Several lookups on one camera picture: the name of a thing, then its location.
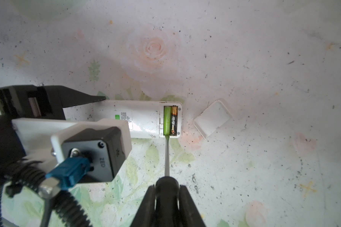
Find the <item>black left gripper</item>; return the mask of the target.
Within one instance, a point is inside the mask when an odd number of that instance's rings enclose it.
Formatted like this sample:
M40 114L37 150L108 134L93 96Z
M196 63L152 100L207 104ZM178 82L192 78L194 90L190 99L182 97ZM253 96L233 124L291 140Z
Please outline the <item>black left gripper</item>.
M64 108L106 100L65 86L16 85L0 88L0 165L26 155L12 120L43 118L63 120Z

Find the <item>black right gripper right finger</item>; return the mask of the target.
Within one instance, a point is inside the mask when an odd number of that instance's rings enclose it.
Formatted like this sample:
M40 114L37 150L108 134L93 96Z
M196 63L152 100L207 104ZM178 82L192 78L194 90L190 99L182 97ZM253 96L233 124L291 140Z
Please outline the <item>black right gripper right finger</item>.
M180 186L179 206L183 227L206 227L187 187L184 185Z

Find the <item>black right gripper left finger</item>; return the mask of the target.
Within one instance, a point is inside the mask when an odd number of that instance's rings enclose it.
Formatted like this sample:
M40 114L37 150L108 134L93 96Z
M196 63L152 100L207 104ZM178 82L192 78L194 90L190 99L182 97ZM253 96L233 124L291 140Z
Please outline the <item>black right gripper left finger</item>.
M130 227L152 227L155 216L155 186L148 187Z

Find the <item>black yellow screwdriver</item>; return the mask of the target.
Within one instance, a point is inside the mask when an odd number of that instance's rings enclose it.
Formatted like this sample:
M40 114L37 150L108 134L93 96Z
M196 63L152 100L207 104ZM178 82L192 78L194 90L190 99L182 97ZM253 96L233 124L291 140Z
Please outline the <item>black yellow screwdriver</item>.
M178 191L176 179L170 176L169 136L165 137L164 177L156 182L156 227L179 226Z

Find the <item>white remote control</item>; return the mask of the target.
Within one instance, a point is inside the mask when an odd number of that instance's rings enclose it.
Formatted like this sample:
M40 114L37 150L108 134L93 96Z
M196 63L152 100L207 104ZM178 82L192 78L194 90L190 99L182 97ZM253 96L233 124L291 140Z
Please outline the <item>white remote control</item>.
M131 101L131 100L104 100L93 106L95 121L101 119L126 120L129 124L130 136L136 139L163 138L164 106L178 107L177 135L182 133L182 110L180 102L171 101Z

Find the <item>white battery cover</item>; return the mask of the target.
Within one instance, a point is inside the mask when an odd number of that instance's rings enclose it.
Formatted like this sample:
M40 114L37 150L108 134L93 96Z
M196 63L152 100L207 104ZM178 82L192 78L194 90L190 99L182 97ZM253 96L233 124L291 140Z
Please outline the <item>white battery cover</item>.
M207 140L212 133L232 118L228 103L220 98L197 116L193 124L201 136Z

